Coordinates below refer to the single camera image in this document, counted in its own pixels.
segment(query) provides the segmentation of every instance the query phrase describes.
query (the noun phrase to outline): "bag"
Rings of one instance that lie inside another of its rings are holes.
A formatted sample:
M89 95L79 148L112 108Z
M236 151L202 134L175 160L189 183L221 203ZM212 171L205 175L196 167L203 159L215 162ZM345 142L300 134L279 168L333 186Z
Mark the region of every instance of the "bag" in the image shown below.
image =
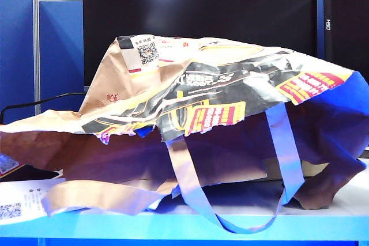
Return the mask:
M276 156L285 186L277 211L292 197L305 209L329 205L365 168L357 157L369 144L369 87L357 72L285 48L124 36L110 45L79 112L49 110L0 132L1 153L63 169L68 181L43 200L49 214L137 214L179 185L216 225L254 233L275 217L235 226L214 213L202 187L265 177L263 161ZM300 160L329 165L304 181Z

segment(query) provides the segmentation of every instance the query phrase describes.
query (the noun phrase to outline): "booth panel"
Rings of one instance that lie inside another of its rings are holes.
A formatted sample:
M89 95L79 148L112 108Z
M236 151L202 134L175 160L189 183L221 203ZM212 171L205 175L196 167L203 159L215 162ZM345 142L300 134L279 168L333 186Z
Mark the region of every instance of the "booth panel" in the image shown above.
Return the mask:
M32 0L0 0L0 109L34 101ZM10 109L4 123L35 114Z
M84 91L82 0L40 0L41 99ZM83 96L42 104L47 109L78 111Z
M317 57L324 59L324 0L317 0L317 11Z

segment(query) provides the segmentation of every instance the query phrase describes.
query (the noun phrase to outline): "black panel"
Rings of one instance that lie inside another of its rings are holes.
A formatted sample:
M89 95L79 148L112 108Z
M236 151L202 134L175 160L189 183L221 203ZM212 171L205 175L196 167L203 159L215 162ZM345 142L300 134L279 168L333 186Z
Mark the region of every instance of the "black panel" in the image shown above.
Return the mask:
M369 81L369 1L325 0L326 59Z
M223 37L316 53L317 0L84 0L85 84L117 36Z

